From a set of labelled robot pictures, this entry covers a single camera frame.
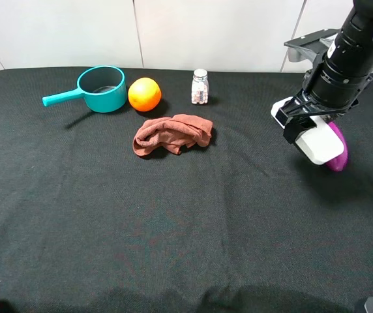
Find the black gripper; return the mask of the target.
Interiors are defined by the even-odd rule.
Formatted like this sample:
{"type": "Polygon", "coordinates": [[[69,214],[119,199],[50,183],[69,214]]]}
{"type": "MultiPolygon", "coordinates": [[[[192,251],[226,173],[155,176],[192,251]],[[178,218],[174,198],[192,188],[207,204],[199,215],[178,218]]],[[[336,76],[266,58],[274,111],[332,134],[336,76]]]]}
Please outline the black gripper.
{"type": "Polygon", "coordinates": [[[340,31],[329,47],[316,56],[303,89],[275,113],[288,143],[295,143],[316,126],[310,119],[314,113],[330,123],[351,110],[372,81],[372,37],[364,31],[340,31]]]}

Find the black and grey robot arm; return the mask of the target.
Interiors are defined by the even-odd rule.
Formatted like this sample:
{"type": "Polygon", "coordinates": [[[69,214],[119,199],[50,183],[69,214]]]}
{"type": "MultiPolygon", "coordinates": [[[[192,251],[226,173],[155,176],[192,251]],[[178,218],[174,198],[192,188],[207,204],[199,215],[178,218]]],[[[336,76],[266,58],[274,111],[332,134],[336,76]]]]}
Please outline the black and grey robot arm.
{"type": "Polygon", "coordinates": [[[312,63],[301,90],[275,114],[287,142],[295,143],[315,127],[313,116],[344,115],[372,81],[373,1],[354,1],[340,29],[317,31],[284,45],[295,51],[293,62],[312,63]]]}

